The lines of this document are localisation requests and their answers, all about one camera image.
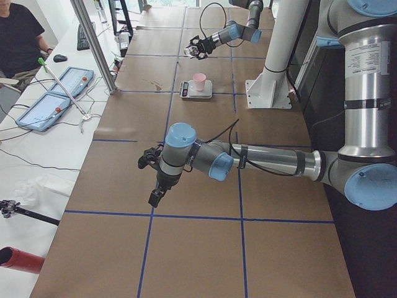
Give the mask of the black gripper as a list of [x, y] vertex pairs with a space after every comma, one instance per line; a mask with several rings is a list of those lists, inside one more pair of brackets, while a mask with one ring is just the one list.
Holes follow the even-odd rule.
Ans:
[[175, 186], [180, 180], [181, 174], [171, 175], [159, 170], [156, 179], [158, 186], [156, 189], [151, 191], [148, 203], [152, 207], [157, 207], [161, 199], [165, 196], [168, 190]]
[[207, 58], [207, 53], [212, 53], [216, 49], [216, 44], [212, 37], [200, 39], [198, 35], [193, 37], [189, 42], [190, 47], [198, 47], [199, 52], [191, 53], [192, 58], [203, 60]]

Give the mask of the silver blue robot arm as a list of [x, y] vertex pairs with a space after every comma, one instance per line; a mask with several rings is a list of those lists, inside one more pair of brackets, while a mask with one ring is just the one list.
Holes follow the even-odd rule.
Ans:
[[261, 12], [264, 8], [263, 1], [229, 1], [232, 6], [238, 6], [249, 11], [246, 25], [238, 24], [233, 20], [225, 22], [225, 26], [218, 32], [199, 39], [196, 35], [189, 41], [189, 45], [184, 48], [184, 53], [191, 57], [203, 60], [212, 54], [214, 49], [230, 41], [241, 39], [251, 43], [258, 43], [261, 37], [259, 21]]
[[264, 111], [265, 127], [251, 127], [259, 141], [244, 144], [197, 137], [183, 122], [173, 124], [163, 145], [146, 150], [138, 166], [156, 170], [157, 184], [149, 197], [156, 207], [175, 186], [186, 166], [223, 181], [235, 166], [277, 176], [306, 176], [332, 186], [366, 210], [396, 204], [396, 153], [388, 144], [391, 107], [390, 57], [396, 36], [395, 1], [321, 1], [314, 45], [343, 48], [344, 146], [337, 151], [303, 152], [272, 148], [290, 131], [287, 109], [288, 66], [308, 1], [281, 1], [262, 73], [246, 81], [248, 108]]

